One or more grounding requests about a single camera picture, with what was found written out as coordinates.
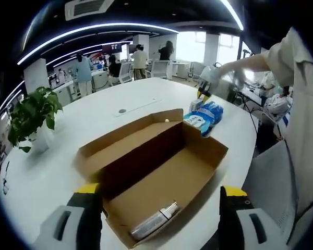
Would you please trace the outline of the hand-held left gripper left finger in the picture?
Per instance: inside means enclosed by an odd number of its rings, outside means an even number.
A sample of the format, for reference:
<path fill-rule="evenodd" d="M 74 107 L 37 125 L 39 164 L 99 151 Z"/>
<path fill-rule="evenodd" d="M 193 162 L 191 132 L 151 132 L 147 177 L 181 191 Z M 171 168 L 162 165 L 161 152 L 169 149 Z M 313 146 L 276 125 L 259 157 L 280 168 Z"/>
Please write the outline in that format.
<path fill-rule="evenodd" d="M 82 186 L 42 222 L 38 249 L 100 249 L 102 210 L 100 185 Z"/>

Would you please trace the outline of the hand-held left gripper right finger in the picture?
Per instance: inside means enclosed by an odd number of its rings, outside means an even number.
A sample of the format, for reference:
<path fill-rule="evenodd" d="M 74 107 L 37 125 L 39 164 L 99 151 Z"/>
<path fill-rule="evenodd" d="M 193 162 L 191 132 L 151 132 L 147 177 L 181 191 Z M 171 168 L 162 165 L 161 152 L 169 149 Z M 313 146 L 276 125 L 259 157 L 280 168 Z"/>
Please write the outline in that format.
<path fill-rule="evenodd" d="M 278 225 L 240 188 L 220 187 L 219 215 L 220 249 L 288 249 Z"/>

